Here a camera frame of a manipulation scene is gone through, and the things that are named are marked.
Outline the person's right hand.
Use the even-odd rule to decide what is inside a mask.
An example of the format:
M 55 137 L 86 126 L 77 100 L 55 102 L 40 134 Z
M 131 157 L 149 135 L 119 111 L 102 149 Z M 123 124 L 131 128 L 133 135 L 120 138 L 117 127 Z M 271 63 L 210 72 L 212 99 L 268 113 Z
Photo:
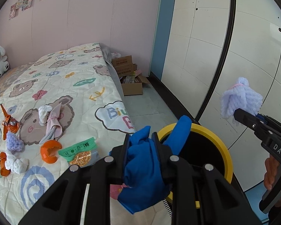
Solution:
M 272 156 L 270 155 L 269 158 L 265 160 L 265 168 L 266 168 L 266 173 L 264 176 L 264 186 L 268 191 L 272 190 L 272 187 L 275 182 L 275 178 L 278 173 L 278 167 L 279 167 L 279 162 Z M 275 204 L 276 207 L 281 207 L 281 198 L 279 201 Z

